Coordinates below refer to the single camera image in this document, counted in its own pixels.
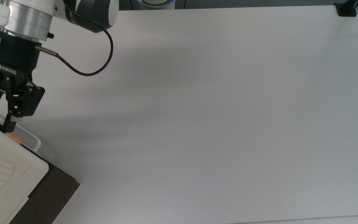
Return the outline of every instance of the robotic arm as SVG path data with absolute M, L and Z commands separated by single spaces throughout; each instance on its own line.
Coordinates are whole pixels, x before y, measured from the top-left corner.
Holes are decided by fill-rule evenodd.
M 102 29 L 89 20 L 108 29 L 117 14 L 118 0 L 0 0 L 0 99 L 5 94 L 8 103 L 2 132 L 12 132 L 16 122 L 32 116 L 45 93 L 33 83 L 32 72 L 39 41 L 53 38 L 53 16 L 97 33 Z

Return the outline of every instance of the white tabletop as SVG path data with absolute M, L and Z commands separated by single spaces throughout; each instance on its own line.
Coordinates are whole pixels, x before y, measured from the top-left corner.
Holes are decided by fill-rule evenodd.
M 84 71 L 108 41 L 58 19 Z M 334 6 L 120 12 L 111 65 L 41 55 L 24 127 L 81 186 L 55 223 L 358 215 L 358 17 Z
M 260 224 L 358 224 L 358 217 L 319 218 L 278 222 L 260 222 Z

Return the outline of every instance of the black cable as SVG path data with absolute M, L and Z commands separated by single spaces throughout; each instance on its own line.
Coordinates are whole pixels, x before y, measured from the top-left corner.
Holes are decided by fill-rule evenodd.
M 75 69 L 74 67 L 72 67 L 66 60 L 64 60 L 59 54 L 56 54 L 56 57 L 59 58 L 65 65 L 67 65 L 67 67 L 69 67 L 71 70 L 73 70 L 74 72 L 80 74 L 80 75 L 83 75 L 83 76 L 92 76 L 92 75 L 96 75 L 98 74 L 99 72 L 103 71 L 108 63 L 110 62 L 111 60 L 111 57 L 112 57 L 112 53 L 114 51 L 114 43 L 112 42 L 112 38 L 111 38 L 111 35 L 108 33 L 108 31 L 103 28 L 101 25 L 99 25 L 97 22 L 93 21 L 93 20 L 90 20 L 88 19 L 87 17 L 84 17 L 84 16 L 81 16 L 80 14 L 76 13 L 75 11 L 73 11 L 72 9 L 70 9 L 66 3 L 64 3 L 64 6 L 66 7 L 66 9 L 68 11 L 70 11 L 71 13 L 77 15 L 78 17 L 81 17 L 85 20 L 88 20 L 89 22 L 95 24 L 97 27 L 99 27 L 101 30 L 103 30 L 103 32 L 105 32 L 105 34 L 107 35 L 108 39 L 110 40 L 110 55 L 108 56 L 108 59 L 106 61 L 106 63 L 102 66 L 102 68 L 100 68 L 99 70 L 95 71 L 95 72 L 92 72 L 92 73 L 83 73 L 83 72 L 80 72 L 78 71 L 77 69 Z

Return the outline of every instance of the robotiq logo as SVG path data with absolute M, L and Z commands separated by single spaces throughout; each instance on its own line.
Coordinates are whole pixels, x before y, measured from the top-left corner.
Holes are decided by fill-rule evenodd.
M 4 70 L 4 71 L 10 72 L 10 73 L 16 75 L 16 71 L 15 71 L 15 70 L 10 69 L 10 68 L 7 68 L 7 67 L 4 67 L 4 66 L 2 66 L 2 65 L 0 65 L 0 70 Z

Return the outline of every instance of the gray floor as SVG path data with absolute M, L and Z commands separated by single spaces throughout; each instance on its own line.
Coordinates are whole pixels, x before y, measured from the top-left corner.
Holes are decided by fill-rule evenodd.
M 316 6 L 333 5 L 345 0 L 186 0 L 186 9 L 226 7 L 269 7 L 269 6 Z M 120 0 L 120 10 L 139 10 L 136 0 Z M 183 9 L 185 0 L 176 1 L 176 9 Z

